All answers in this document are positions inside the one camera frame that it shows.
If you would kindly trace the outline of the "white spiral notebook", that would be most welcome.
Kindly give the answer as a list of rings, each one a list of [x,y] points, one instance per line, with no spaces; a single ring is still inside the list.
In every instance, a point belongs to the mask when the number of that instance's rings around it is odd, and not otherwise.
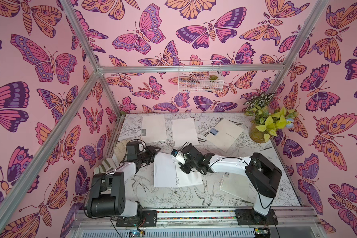
[[[141,139],[146,143],[167,140],[164,115],[142,117]]]

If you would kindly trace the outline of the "torn white lined page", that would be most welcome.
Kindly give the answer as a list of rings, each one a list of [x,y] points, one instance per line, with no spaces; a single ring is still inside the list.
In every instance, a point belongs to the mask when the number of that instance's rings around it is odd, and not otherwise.
[[[199,144],[193,118],[172,120],[172,132],[175,147],[181,147],[186,142]]]

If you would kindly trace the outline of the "CAMP B5 spiral notebook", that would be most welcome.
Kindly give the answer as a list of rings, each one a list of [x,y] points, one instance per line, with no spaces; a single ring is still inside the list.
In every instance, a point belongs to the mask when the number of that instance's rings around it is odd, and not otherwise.
[[[205,136],[208,142],[227,152],[244,129],[227,119],[221,119]]]

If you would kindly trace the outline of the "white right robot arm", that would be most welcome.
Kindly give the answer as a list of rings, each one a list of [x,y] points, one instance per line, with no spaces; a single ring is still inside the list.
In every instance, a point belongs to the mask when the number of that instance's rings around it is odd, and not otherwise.
[[[192,172],[199,172],[204,176],[208,173],[229,173],[248,178],[257,191],[254,212],[261,216],[269,214],[282,171],[264,155],[257,152],[243,158],[213,153],[203,155],[191,143],[172,154],[178,159],[180,169],[188,175]]]

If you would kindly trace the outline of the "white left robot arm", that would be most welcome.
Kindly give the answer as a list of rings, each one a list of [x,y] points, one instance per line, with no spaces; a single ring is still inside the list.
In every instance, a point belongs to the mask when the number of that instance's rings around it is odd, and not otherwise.
[[[94,175],[86,199],[85,215],[91,219],[142,219],[140,203],[126,198],[126,181],[136,175],[143,166],[152,164],[160,151],[160,147],[146,146],[138,139],[129,141],[119,167]]]

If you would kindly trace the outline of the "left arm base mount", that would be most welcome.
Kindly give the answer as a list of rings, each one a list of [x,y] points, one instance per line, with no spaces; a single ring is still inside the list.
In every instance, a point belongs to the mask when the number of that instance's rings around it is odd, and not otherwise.
[[[142,210],[133,217],[120,218],[116,222],[117,227],[156,227],[157,210]]]

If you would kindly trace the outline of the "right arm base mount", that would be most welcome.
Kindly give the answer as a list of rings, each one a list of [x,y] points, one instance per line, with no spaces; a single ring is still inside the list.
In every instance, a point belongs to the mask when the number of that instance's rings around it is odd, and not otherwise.
[[[267,215],[261,215],[253,209],[237,209],[235,218],[238,225],[278,225],[277,216],[273,209]]]

